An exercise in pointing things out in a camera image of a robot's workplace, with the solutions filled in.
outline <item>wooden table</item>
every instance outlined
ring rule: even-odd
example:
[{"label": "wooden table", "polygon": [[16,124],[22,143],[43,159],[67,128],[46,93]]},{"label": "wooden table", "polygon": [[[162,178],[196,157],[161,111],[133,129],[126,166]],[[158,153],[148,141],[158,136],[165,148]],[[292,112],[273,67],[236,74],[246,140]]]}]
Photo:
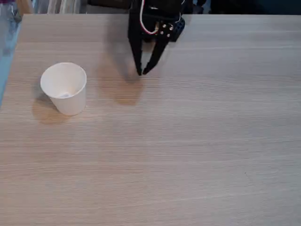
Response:
[{"label": "wooden table", "polygon": [[[301,17],[189,16],[138,78],[126,15],[25,16],[0,112],[0,225],[301,224]],[[43,71],[87,72],[60,115]]]}]

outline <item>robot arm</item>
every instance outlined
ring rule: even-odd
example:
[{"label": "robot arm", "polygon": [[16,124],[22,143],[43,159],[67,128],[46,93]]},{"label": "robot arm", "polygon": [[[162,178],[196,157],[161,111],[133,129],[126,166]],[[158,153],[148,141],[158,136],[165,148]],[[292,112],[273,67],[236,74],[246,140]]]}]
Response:
[{"label": "robot arm", "polygon": [[[187,0],[133,0],[129,13],[128,39],[139,75],[147,74],[159,62],[170,41],[184,30],[182,13]],[[142,42],[156,44],[146,68],[141,68]]]}]

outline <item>cable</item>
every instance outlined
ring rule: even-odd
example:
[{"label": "cable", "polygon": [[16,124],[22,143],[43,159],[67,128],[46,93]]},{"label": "cable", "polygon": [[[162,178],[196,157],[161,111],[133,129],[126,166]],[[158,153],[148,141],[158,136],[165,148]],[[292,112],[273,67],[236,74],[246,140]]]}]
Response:
[{"label": "cable", "polygon": [[141,9],[140,9],[140,24],[141,24],[141,27],[148,34],[156,34],[158,32],[158,30],[159,30],[158,28],[155,28],[155,30],[153,32],[150,32],[149,30],[146,29],[146,27],[143,24],[142,17],[143,17],[144,4],[145,4],[145,0],[142,0],[142,2],[141,2]]}]

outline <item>white paper cup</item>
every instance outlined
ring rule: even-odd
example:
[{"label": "white paper cup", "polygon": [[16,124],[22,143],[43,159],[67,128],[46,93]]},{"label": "white paper cup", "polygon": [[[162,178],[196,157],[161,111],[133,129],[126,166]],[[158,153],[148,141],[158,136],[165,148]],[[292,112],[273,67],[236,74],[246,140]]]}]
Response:
[{"label": "white paper cup", "polygon": [[40,84],[62,114],[73,116],[85,109],[87,75],[80,66],[55,64],[43,73]]}]

